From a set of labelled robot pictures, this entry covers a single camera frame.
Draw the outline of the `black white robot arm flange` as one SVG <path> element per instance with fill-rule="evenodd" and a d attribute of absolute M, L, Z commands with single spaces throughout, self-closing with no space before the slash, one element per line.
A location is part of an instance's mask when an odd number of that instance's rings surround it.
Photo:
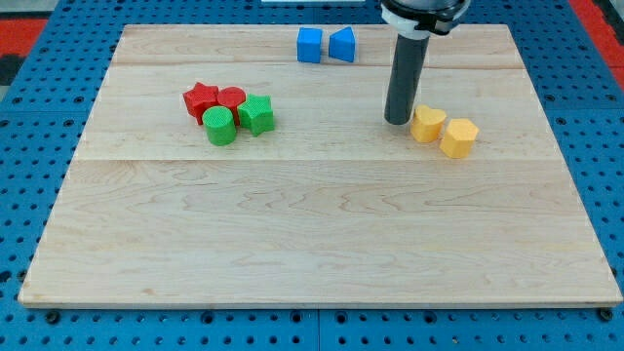
<path fill-rule="evenodd" d="M 381 0 L 382 19 L 410 40 L 448 35 L 465 17 L 471 0 Z"/>

